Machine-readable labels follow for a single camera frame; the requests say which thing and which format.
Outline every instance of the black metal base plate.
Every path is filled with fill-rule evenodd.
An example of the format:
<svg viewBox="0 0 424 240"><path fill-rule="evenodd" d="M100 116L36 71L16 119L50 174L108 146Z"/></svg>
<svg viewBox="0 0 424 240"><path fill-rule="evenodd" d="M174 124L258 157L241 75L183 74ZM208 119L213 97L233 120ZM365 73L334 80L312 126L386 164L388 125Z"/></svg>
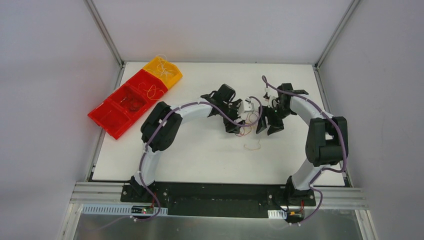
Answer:
<svg viewBox="0 0 424 240"><path fill-rule="evenodd" d="M282 185L154 182L149 188L161 206L168 208L168 215L174 216L268 218L268 210L287 204ZM121 202L152 201L142 186L134 186L134 182L123 186ZM315 206L315 196L305 199L304 205Z"/></svg>

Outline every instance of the white platform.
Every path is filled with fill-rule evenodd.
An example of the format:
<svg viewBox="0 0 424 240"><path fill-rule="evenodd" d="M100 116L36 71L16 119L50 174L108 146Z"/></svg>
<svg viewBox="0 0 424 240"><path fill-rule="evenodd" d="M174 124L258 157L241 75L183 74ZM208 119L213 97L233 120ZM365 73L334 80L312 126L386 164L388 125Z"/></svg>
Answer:
<svg viewBox="0 0 424 240"><path fill-rule="evenodd" d="M126 64L121 85L146 63ZM263 99L266 75L278 86L292 83L294 89L305 89L317 104L322 100L311 65L241 64L241 63L176 63L183 78L162 98L167 104L192 102L200 95L217 90L222 84L236 91L235 99L256 96ZM95 165L93 180L126 181L137 171L142 155L140 127L146 112L119 140L108 134ZM299 116L289 116L285 129L267 136L266 131L242 137L225 132L223 118L212 116L182 125L174 143L160 159L156 180L163 182L285 184L306 158L308 126ZM259 150L246 150L258 147ZM341 174L325 172L315 183L343 186Z"/></svg>

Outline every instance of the plastic storage bin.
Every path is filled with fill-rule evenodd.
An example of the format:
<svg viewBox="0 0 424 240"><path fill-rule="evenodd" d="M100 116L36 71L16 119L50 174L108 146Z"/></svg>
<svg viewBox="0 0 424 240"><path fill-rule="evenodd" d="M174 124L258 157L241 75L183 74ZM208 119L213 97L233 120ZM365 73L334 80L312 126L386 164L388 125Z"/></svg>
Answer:
<svg viewBox="0 0 424 240"><path fill-rule="evenodd" d="M88 116L113 138L118 139L182 76L174 64L156 57Z"/></svg>
<svg viewBox="0 0 424 240"><path fill-rule="evenodd" d="M183 77L177 66L160 56L146 64L143 70L160 79L168 89L172 88Z"/></svg>

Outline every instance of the wire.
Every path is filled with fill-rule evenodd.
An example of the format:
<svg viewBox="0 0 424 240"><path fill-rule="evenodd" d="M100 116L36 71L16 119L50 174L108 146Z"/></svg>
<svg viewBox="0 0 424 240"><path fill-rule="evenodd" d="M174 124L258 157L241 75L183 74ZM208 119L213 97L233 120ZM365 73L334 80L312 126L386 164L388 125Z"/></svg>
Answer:
<svg viewBox="0 0 424 240"><path fill-rule="evenodd" d="M257 144L259 145L259 147L257 147L257 148L248 148L248 147L247 147L247 144L244 144L244 145L243 145L243 148L245 148L246 150L249 150L249 151L255 151L255 150L259 150L259 149L261 149L261 148L262 148L262 145L261 145L261 138L259 138L259 141L257 141Z"/></svg>
<svg viewBox="0 0 424 240"><path fill-rule="evenodd" d="M140 177L140 181L141 181L141 185L146 189L146 191L154 198L154 200L156 201L156 203L157 203L157 208L158 208L158 210L157 210L157 212L155 213L155 214L153 214L153 215L151 215L150 217L148 217L148 218L144 218L144 219L137 219L136 221L138 221L138 222L146 222L146 221L150 221L150 220L152 220L152 219L154 219L154 218L156 218L158 215L159 215L159 213L161 212L161 203L159 202L159 199L156 197L156 195L149 189L149 187L146 185L146 183L145 183L145 181L143 180L143 176L142 176L142 166L143 166L143 161L144 161L144 159L145 159L145 157L146 157L146 154L147 154L147 152L148 152L148 150L149 150L149 145L150 145L150 143L152 143L152 141L153 141L153 139L155 138L155 136L158 134L158 132L159 132L159 130L162 128L162 126L166 123L166 121L167 121L167 119L173 114L173 113L175 113L176 111L178 111L178 110L181 110L181 109L184 109L184 108L187 108L187 107L190 107L190 106L194 106L194 105L199 105L199 104L203 104L203 105L209 105L209 106L211 106L212 108L214 108L214 109L216 109L219 113L220 113L220 115L221 116L223 116L224 118L226 118L230 123L232 123L232 124L234 124L234 125L236 125L236 126L239 126L239 127L250 127L250 126L253 126L253 125L255 125L258 121L259 121L259 119L261 118L261 116L262 116L262 103L261 103L261 101L258 99L258 98L256 98L255 96L249 96L249 98L251 98L251 99L254 99L254 100L256 100L258 103L259 103L259 116L258 116L258 118L254 121L254 122L252 122L252 123L249 123L249 124L245 124L245 125L243 125L243 124L240 124L240 123L238 123L238 122L235 122L235 121L233 121L231 118L229 118L219 107L217 107L217 106L215 106L214 104L212 104L212 103L210 103L210 102L208 102L208 101L201 101L201 102L190 102L190 103L186 103L186 104L184 104L184 105L181 105L180 107L176 107L176 108L174 108L174 109L172 109L171 111L169 111L168 112L168 114L166 114L166 116L163 118L163 120L160 122L160 124L159 124L159 126L157 126L157 128L154 130L154 132L153 132L153 134L151 135L151 137L149 138L149 140L146 142L146 144L145 144L145 149L144 149L144 152L143 152L143 154L142 154L142 156L141 156L141 160L140 160L140 164L139 164L139 166L138 166L138 174L139 174L139 177Z"/></svg>
<svg viewBox="0 0 424 240"><path fill-rule="evenodd" d="M107 224L105 224L105 225L103 225L103 226L100 226L100 227L97 227L97 228L93 228L93 229L88 229L88 228L85 228L84 226L82 226L81 225L81 228L84 230L84 231L86 231L86 232L96 232L96 231L99 231L99 230L102 230L102 229L104 229L104 228L106 228L106 227L109 227L110 225L113 225L113 224L115 224L115 223L117 223L117 222L119 222L119 221L121 221L122 219L127 219L127 218L130 218L129 216L121 216L121 217L119 217L119 218L117 218L117 219L115 219L115 220L113 220L113 221L111 221L111 222L109 222L109 223L107 223Z"/></svg>
<svg viewBox="0 0 424 240"><path fill-rule="evenodd" d="M332 169L330 167L323 167L321 169L321 171L319 171L312 178L312 180L309 182L309 188L312 189L315 192L318 192L321 197L319 199L319 203L316 206L315 210L309 216L307 216L305 219L303 219L302 221L299 222L299 224L304 223L306 220L310 219L320 209L321 204L323 203L323 192L320 191L319 189L316 189L316 188L313 187L313 183L315 182L315 180L317 180L317 178L321 175L321 173L323 171L326 171L326 170L332 171L332 172L335 172L335 173L343 173L346 170L348 159L347 159L347 155L346 155L345 141L343 140L342 131L340 130L339 126L315 102L313 102L312 100L310 100L309 98L307 98L305 96L298 95L298 94L295 94L295 93L289 92L289 91L283 91L283 90L280 90L280 89L272 86L271 84L268 83L267 77L265 75L262 75L262 81L266 84L267 88L270 87L270 88L274 89L275 91L277 91L279 93L287 94L287 95L290 95L290 96L293 96L293 97L297 97L297 98L303 99L303 100L307 101L308 103L310 103L315 109L317 109L321 113L321 115L323 115L331 123L331 125L333 125L333 127L335 128L335 130L337 132L338 140L339 140L340 145L341 145L341 153L342 153L342 156L343 156L343 166L341 167L341 169L336 170L336 169Z"/></svg>
<svg viewBox="0 0 424 240"><path fill-rule="evenodd" d="M281 209L281 211L287 213L289 211L289 205L286 205L285 207L287 208L287 210L284 210L284 208L281 207L281 205L276 201L275 198L272 199L274 201L275 204L278 205L278 207Z"/></svg>

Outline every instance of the white wall panel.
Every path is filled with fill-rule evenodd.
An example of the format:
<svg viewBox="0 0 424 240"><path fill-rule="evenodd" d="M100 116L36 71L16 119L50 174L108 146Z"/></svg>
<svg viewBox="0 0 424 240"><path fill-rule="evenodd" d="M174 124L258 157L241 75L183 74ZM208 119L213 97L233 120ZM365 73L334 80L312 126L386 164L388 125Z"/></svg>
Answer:
<svg viewBox="0 0 424 240"><path fill-rule="evenodd" d="M125 61L315 63L350 0L95 0Z"/></svg>
<svg viewBox="0 0 424 240"><path fill-rule="evenodd" d="M382 240L424 239L424 1L364 0L321 66Z"/></svg>
<svg viewBox="0 0 424 240"><path fill-rule="evenodd" d="M52 240L118 65L82 0L0 3L0 239Z"/></svg>

